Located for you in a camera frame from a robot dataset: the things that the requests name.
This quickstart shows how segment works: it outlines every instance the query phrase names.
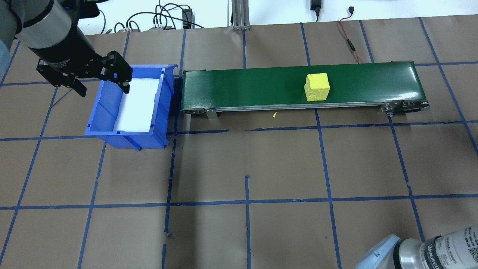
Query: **blue plastic bin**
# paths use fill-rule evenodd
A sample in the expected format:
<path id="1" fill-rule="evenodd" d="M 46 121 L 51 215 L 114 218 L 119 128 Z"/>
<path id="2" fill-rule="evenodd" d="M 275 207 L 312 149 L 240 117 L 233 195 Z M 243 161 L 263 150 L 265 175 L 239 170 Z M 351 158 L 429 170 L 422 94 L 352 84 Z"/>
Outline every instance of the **blue plastic bin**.
<path id="1" fill-rule="evenodd" d="M 159 78 L 149 132 L 115 131 L 123 91 L 110 81 L 100 83 L 85 135 L 94 135 L 116 148 L 164 148 L 167 146 L 171 96 L 174 95 L 173 69 L 177 65 L 132 65 L 133 78 Z"/>

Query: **white foam insert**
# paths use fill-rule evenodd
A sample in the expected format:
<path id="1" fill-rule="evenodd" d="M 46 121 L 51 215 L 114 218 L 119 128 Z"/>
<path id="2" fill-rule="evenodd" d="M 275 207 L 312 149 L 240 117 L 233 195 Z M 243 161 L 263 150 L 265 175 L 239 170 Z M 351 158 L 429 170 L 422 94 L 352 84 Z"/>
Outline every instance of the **white foam insert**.
<path id="1" fill-rule="evenodd" d="M 159 78 L 133 78 L 123 93 L 114 131 L 149 132 Z"/>

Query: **yellow foam cube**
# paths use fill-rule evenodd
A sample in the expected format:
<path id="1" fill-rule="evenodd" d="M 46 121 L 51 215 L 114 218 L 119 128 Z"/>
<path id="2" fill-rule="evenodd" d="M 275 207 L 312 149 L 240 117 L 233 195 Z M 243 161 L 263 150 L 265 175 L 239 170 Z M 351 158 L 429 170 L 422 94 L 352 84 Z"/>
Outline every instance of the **yellow foam cube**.
<path id="1" fill-rule="evenodd" d="M 327 95 L 330 91 L 327 73 L 307 75 L 304 90 L 308 102 L 327 99 Z"/>

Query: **conveyor belt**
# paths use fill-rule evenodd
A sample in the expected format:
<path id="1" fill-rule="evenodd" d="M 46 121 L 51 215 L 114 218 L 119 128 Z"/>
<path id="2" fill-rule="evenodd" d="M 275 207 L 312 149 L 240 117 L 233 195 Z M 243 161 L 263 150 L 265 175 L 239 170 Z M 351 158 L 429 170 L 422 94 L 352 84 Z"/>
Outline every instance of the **conveyor belt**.
<path id="1" fill-rule="evenodd" d="M 327 73 L 330 93 L 325 101 L 308 102 L 305 98 L 305 77 L 313 73 Z M 181 111 L 375 105 L 389 106 L 393 112 L 429 107 L 413 62 L 187 71 Z"/>

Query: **power adapter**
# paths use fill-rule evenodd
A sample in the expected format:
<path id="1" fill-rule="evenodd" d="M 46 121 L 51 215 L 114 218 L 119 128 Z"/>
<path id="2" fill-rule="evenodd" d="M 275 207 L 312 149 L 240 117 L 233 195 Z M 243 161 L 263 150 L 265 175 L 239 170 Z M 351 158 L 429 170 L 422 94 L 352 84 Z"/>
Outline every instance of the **power adapter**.
<path id="1" fill-rule="evenodd" d="M 319 16 L 320 9 L 322 8 L 322 0 L 310 0 L 310 10 L 315 11 L 317 17 Z"/>

